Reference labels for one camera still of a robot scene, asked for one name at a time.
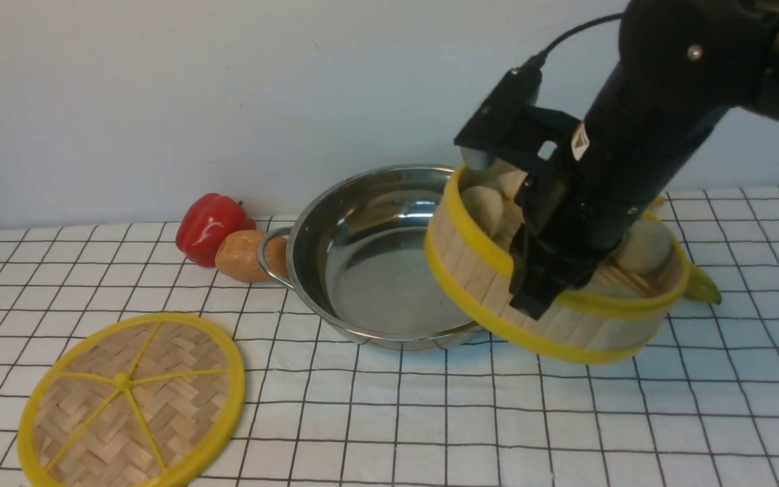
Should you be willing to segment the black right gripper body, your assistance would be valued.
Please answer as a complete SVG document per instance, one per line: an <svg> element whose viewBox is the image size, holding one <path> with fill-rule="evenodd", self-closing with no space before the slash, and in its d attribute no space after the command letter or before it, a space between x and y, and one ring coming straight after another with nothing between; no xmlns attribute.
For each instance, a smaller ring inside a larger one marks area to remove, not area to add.
<svg viewBox="0 0 779 487"><path fill-rule="evenodd" d="M528 173L516 197L523 227L511 243L514 267L594 268L627 231L615 148L584 121L547 108L526 108L513 134L525 143Z"/></svg>

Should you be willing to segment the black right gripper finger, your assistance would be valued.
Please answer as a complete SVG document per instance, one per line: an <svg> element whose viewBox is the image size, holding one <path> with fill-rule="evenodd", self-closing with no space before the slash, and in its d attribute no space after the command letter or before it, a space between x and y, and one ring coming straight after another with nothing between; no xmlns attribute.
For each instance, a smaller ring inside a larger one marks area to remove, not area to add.
<svg viewBox="0 0 779 487"><path fill-rule="evenodd" d="M582 278L582 260L531 233L517 233L509 249L510 305L539 320L557 296Z"/></svg>

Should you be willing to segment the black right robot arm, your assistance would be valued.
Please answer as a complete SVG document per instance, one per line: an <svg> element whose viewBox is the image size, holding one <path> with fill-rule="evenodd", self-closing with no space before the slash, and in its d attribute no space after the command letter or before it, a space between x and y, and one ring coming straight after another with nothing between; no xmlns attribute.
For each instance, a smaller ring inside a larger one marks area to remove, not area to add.
<svg viewBox="0 0 779 487"><path fill-rule="evenodd" d="M582 287L732 108L779 122L779 1L631 1L619 62L517 192L510 305Z"/></svg>

